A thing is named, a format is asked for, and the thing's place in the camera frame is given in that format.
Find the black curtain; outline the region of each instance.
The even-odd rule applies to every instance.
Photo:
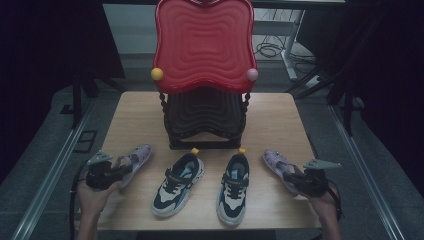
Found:
[[[85,81],[124,73],[96,0],[1,1],[0,32],[3,181],[43,123],[53,94],[70,86],[76,72]]]
[[[422,16],[417,6],[392,3],[358,61],[356,94],[363,119],[424,196]]]

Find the black and white sneaker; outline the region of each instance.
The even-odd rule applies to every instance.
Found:
[[[197,183],[205,173],[202,160],[196,156],[197,149],[183,155],[165,172],[165,180],[159,187],[152,202],[152,212],[159,217],[172,216],[181,209],[190,195],[190,188]]]
[[[249,185],[249,163],[244,154],[234,155],[222,177],[216,201],[218,218],[229,226],[241,223],[246,211],[246,190]]]

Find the yellow ball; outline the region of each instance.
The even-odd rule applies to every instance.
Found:
[[[153,68],[150,74],[152,75],[152,78],[156,81],[161,80],[163,78],[163,71],[160,68]]]

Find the pink ball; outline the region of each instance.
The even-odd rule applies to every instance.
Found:
[[[254,68],[247,70],[247,78],[250,81],[256,81],[256,79],[258,79],[258,75],[259,75],[258,70]]]

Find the black stand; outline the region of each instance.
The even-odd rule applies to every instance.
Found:
[[[171,149],[237,149],[246,125],[250,94],[245,101],[241,94],[202,87],[186,93],[160,94],[165,129]],[[190,141],[199,133],[211,133],[222,140]]]

